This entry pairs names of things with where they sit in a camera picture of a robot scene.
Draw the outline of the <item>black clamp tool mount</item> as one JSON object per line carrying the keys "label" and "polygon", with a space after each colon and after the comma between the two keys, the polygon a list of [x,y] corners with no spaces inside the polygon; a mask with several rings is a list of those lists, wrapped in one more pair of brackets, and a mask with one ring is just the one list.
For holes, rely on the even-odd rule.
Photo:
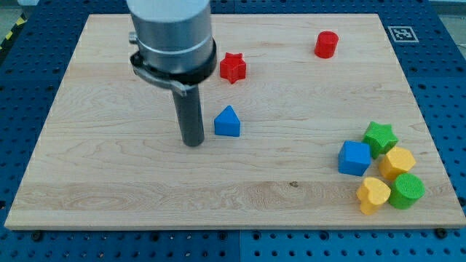
{"label": "black clamp tool mount", "polygon": [[209,31],[131,31],[129,42],[138,47],[130,56],[134,73],[149,84],[179,95],[186,95],[216,68],[216,42]]}

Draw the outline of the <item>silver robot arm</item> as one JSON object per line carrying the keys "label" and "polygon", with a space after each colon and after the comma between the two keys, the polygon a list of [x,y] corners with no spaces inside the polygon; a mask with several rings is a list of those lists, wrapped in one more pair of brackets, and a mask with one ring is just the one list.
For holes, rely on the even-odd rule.
{"label": "silver robot arm", "polygon": [[134,73],[170,90],[183,143],[205,139],[199,85],[215,70],[216,42],[208,0],[127,0],[134,31],[129,42]]}

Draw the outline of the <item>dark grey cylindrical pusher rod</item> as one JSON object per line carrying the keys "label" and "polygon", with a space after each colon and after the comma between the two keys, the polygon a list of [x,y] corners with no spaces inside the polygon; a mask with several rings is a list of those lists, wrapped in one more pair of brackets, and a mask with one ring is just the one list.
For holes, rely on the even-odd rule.
{"label": "dark grey cylindrical pusher rod", "polygon": [[205,139],[199,87],[195,85],[184,96],[174,92],[173,99],[183,143],[199,146]]}

